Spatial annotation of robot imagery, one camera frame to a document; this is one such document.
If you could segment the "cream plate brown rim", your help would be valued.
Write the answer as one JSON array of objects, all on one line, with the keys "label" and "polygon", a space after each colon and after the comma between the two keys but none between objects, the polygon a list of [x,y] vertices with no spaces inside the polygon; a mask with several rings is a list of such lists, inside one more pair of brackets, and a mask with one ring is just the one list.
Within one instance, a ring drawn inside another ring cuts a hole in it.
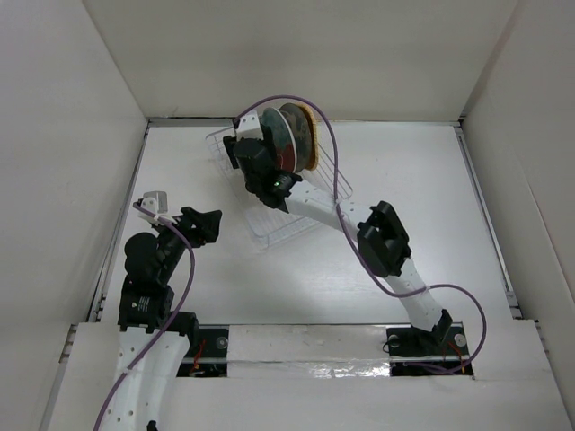
[{"label": "cream plate brown rim", "polygon": [[282,138],[282,120],[275,108],[266,108],[261,114],[261,124],[270,130],[271,140],[279,148]]}]

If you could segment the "orange woven square plate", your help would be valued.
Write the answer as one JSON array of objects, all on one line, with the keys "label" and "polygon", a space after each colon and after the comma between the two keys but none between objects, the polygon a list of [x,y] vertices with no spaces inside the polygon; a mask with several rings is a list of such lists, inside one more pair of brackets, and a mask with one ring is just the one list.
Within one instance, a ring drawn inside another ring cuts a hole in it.
[{"label": "orange woven square plate", "polygon": [[317,121],[313,110],[307,104],[298,103],[297,107],[305,116],[305,121],[307,124],[304,149],[300,150],[299,153],[304,156],[305,169],[308,171],[314,171],[319,163]]}]

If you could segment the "grey plate deer pattern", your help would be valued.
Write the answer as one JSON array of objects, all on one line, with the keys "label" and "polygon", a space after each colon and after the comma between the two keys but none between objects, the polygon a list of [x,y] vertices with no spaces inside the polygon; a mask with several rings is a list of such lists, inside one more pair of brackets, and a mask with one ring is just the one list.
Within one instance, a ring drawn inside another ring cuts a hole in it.
[{"label": "grey plate deer pattern", "polygon": [[307,124],[305,121],[305,116],[302,111],[297,107],[297,103],[288,102],[283,104],[279,111],[287,120],[289,127],[293,133],[295,143],[296,143],[296,172],[301,172],[305,170],[304,156],[299,153],[300,150],[304,149],[305,144],[305,132],[307,131]]}]

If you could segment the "red teal patterned plate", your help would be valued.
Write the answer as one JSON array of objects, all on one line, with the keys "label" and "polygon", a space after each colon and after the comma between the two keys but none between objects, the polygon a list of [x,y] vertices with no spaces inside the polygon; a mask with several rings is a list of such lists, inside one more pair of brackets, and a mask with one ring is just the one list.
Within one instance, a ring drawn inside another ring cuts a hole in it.
[{"label": "red teal patterned plate", "polygon": [[272,110],[275,112],[272,121],[272,137],[279,168],[283,171],[295,172],[297,155],[293,133],[282,113],[276,108]]}]

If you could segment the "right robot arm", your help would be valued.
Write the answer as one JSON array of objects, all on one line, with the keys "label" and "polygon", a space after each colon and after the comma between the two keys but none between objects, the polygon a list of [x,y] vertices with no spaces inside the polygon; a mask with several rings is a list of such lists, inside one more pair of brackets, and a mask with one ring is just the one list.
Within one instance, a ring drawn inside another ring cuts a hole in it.
[{"label": "right robot arm", "polygon": [[448,342],[453,320],[431,295],[411,258],[409,235],[393,206],[385,201],[365,207],[338,200],[297,172],[291,160],[305,169],[318,157],[314,136],[304,138],[238,137],[223,139],[232,166],[242,171],[244,184],[266,207],[305,216],[341,231],[359,262],[391,297],[399,299],[410,325],[393,336],[389,347],[398,356],[435,356]]}]

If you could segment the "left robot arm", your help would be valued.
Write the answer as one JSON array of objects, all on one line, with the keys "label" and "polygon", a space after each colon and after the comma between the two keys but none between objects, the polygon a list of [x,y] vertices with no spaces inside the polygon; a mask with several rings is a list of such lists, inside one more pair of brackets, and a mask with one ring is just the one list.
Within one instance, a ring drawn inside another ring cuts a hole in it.
[{"label": "left robot arm", "polygon": [[119,302],[119,351],[115,382],[93,425],[96,430],[157,430],[181,361],[199,346],[195,313],[182,310],[169,285],[182,255],[213,243],[222,213],[183,207],[159,214],[148,198],[133,207],[152,232],[132,235],[124,246],[126,276]]}]

